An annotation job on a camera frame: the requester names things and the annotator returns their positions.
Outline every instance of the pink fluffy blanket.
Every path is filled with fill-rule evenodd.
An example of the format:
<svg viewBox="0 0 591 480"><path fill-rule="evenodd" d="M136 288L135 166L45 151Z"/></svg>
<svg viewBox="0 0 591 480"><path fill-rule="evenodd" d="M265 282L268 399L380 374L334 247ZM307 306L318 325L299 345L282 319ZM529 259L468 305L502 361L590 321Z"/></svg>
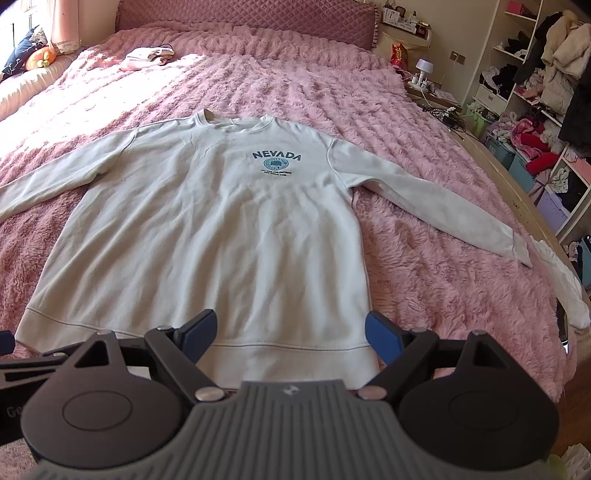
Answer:
<svg viewBox="0 0 591 480"><path fill-rule="evenodd" d="M168 65L119 70L127 52L164 43L177 53ZM221 24L151 24L84 51L54 85L0 122L0 184L113 130L204 107L222 116L269 113L344 138L528 237L484 171L407 98L386 62L334 41ZM63 194L0 225L0 328L16 328L83 195ZM574 358L558 340L555 297L531 245L533 269L452 238L363 188L354 208L375 309L443 338L485 329L558 400Z"/></svg>

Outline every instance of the blue storage box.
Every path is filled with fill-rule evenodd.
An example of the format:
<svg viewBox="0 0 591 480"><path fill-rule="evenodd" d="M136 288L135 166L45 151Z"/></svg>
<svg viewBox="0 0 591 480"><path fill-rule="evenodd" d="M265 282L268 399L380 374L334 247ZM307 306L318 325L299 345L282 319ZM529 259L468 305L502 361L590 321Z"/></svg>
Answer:
<svg viewBox="0 0 591 480"><path fill-rule="evenodd" d="M510 145L505 145L492 137L486 141L485 147L491 152L501 164L509 170L515 157L515 149Z"/></svg>
<svg viewBox="0 0 591 480"><path fill-rule="evenodd" d="M583 279L581 283L583 288L587 290L587 288L591 287L591 251L589 251L589 247L584 240L579 245L583 250Z"/></svg>
<svg viewBox="0 0 591 480"><path fill-rule="evenodd" d="M509 168L509 173L519 184L519 186L523 189L523 191L529 193L535 185L535 180L525 169L526 165L527 160L525 159L525 157L520 155L519 152L516 152L513 163Z"/></svg>

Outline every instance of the white sweatshirt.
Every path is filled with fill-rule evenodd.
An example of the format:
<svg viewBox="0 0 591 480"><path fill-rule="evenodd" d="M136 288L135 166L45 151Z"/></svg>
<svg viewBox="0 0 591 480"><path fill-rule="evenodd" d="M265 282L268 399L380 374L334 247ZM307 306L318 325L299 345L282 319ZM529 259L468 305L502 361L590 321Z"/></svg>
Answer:
<svg viewBox="0 0 591 480"><path fill-rule="evenodd" d="M17 330L47 351L109 329L143 335L214 309L199 367L242 380L378 372L351 188L364 185L478 248L530 264L524 240L484 210L346 141L272 116L184 119L113 132L0 187L0 222L91 183Z"/></svg>

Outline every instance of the sweatshirt cuff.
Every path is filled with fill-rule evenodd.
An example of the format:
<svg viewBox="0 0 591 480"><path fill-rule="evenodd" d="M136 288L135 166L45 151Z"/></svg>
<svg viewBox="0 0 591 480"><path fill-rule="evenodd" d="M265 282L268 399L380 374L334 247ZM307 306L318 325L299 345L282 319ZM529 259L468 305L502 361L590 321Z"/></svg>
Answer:
<svg viewBox="0 0 591 480"><path fill-rule="evenodd" d="M527 243L515 231L513 231L513 256L524 265L532 268L530 254L527 251Z"/></svg>

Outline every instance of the curtain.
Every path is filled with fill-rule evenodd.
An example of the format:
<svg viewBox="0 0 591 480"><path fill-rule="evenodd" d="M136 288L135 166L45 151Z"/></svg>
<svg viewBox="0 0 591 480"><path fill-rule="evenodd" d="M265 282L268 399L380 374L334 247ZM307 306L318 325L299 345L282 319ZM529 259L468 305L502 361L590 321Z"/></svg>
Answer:
<svg viewBox="0 0 591 480"><path fill-rule="evenodd" d="M71 53L82 45L78 30L78 0L38 0L43 31L59 53Z"/></svg>

